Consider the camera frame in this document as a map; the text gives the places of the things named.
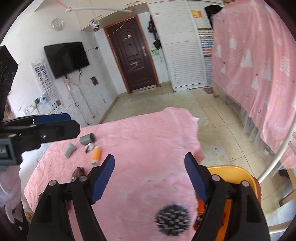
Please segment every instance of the screw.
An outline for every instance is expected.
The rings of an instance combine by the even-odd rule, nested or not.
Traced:
[[[243,185],[244,187],[248,187],[250,184],[249,184],[247,181],[242,181],[242,185]]]
[[[79,177],[79,181],[85,182],[87,180],[87,176],[81,176]]]
[[[213,179],[214,181],[219,181],[219,180],[220,180],[220,177],[219,177],[218,175],[213,175],[213,176],[212,176],[212,179]]]
[[[42,138],[43,140],[45,140],[45,139],[47,138],[46,133],[42,133],[41,138]]]
[[[56,183],[56,180],[51,180],[48,184],[53,187],[54,185],[56,185]]]

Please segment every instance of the tiled floor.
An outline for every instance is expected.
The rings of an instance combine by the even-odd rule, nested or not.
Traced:
[[[203,165],[236,165],[256,178],[266,168],[248,135],[243,133],[243,124],[236,112],[222,98],[214,98],[202,88],[173,92],[169,85],[121,97],[105,122],[162,111],[166,107],[186,108],[200,119],[198,139],[205,155]],[[291,191],[287,178],[278,174],[268,176],[261,183],[261,189],[261,206],[269,225],[292,219],[289,210],[295,210],[296,202],[291,201],[279,208],[279,200]],[[272,240],[278,238],[279,234],[272,235]]]

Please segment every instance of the tv screen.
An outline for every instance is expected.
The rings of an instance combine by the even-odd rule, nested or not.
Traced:
[[[48,45],[44,51],[56,79],[89,65],[81,42]]]

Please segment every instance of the white louvered door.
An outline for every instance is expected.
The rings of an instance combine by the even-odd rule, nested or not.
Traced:
[[[205,63],[196,25],[184,0],[149,3],[175,91],[203,87]]]
[[[211,24],[210,21],[207,17],[207,13],[205,11],[205,7],[210,6],[210,5],[220,5],[223,6],[223,1],[213,1],[213,2],[209,2],[209,1],[187,1],[188,5],[190,7],[190,10],[200,10],[202,13],[202,17],[203,18],[196,18],[194,19],[196,22],[196,27],[198,28],[211,28]],[[202,38],[201,37],[201,42],[202,45],[203,44],[207,44],[207,38]],[[205,69],[206,69],[206,76],[207,76],[207,82],[209,83],[209,85],[212,84],[212,58],[209,57],[208,55],[204,55],[205,58]]]

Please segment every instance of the white cloth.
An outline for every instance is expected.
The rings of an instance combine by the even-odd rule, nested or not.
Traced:
[[[20,166],[8,166],[4,172],[0,172],[0,207],[5,206],[6,215],[11,223],[14,223],[12,211],[21,202],[21,181],[19,177]]]

